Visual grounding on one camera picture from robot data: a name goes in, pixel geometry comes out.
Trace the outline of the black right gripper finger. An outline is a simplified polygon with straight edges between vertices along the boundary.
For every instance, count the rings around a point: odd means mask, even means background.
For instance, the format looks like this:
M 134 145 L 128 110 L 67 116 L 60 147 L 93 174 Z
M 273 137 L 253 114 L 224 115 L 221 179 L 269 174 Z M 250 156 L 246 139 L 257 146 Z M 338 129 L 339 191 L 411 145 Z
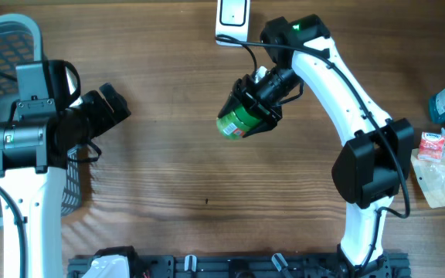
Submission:
M 277 126 L 277 120 L 274 118 L 264 118 L 263 120 L 259 120 L 257 123 L 250 123 L 247 120 L 244 121 L 243 124 L 249 128 L 249 130 L 242 136 L 242 138 L 246 138 L 254 134 L 273 130 Z
M 222 109 L 218 113 L 218 118 L 223 118 L 231 111 L 234 111 L 241 104 L 241 96 L 238 94 L 230 93 Z

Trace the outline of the green lid jar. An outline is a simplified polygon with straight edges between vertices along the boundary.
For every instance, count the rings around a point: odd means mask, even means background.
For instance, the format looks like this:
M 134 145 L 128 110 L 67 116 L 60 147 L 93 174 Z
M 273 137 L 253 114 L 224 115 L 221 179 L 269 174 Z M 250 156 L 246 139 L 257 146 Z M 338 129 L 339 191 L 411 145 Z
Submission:
M 228 114 L 216 120 L 216 126 L 221 135 L 230 140 L 241 139 L 247 132 L 256 127 L 261 119 L 247 110 L 242 104 Z

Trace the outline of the red tissue packet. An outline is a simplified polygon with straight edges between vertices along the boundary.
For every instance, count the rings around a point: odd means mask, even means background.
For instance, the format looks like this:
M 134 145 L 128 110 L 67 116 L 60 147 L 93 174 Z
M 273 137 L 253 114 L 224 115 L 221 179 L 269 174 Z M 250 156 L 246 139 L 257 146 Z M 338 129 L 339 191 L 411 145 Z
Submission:
M 445 136 L 423 132 L 421 135 L 417 158 L 424 161 L 439 162 L 443 157 Z

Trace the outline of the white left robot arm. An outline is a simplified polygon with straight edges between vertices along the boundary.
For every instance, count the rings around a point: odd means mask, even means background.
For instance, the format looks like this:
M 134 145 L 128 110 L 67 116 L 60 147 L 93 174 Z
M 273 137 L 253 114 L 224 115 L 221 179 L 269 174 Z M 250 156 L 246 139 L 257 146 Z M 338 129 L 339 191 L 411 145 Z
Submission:
M 61 218 L 69 152 L 92 142 L 131 112 L 110 83 L 81 93 L 76 68 L 65 60 L 16 66 L 19 97 L 0 123 L 3 275 L 61 277 Z

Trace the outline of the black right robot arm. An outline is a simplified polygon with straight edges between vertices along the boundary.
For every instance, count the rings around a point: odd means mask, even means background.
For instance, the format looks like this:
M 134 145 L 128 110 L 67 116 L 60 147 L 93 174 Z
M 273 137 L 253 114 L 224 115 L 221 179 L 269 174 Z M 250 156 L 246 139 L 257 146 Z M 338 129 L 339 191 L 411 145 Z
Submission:
M 341 142 L 331 176 L 345 200 L 345 232 L 335 253 L 306 256 L 301 275 L 410 276 L 407 255 L 386 252 L 382 233 L 394 197 L 407 192 L 413 127 L 406 119 L 393 120 L 362 89 L 318 16 L 273 19 L 258 45 L 273 68 L 258 66 L 234 83 L 216 118 L 220 134 L 238 140 L 273 130 L 284 104 L 309 88 Z

